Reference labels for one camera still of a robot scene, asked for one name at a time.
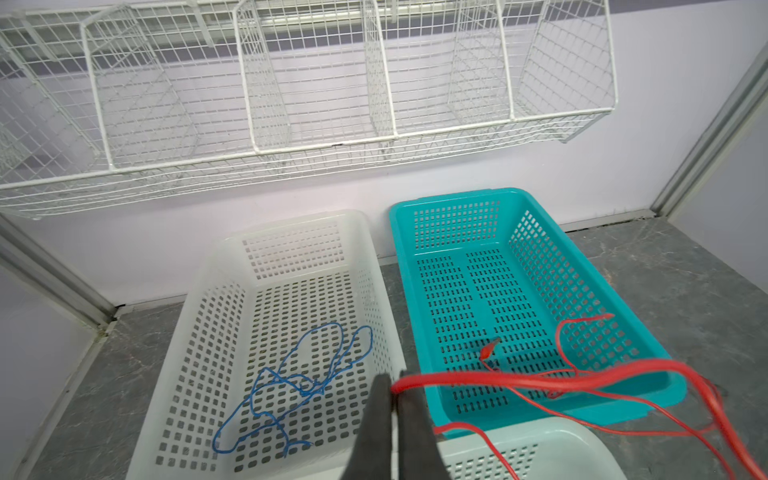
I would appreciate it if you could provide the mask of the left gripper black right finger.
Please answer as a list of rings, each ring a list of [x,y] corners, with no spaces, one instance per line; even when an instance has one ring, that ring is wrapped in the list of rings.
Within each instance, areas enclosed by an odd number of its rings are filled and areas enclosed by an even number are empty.
[[[450,478],[437,446],[424,390],[416,387],[395,395],[398,420],[398,478]]]

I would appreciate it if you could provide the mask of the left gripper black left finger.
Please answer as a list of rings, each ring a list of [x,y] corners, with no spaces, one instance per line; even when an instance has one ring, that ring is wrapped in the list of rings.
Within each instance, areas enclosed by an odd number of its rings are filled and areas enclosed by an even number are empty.
[[[342,480],[391,478],[392,393],[389,374],[372,382],[359,431]]]

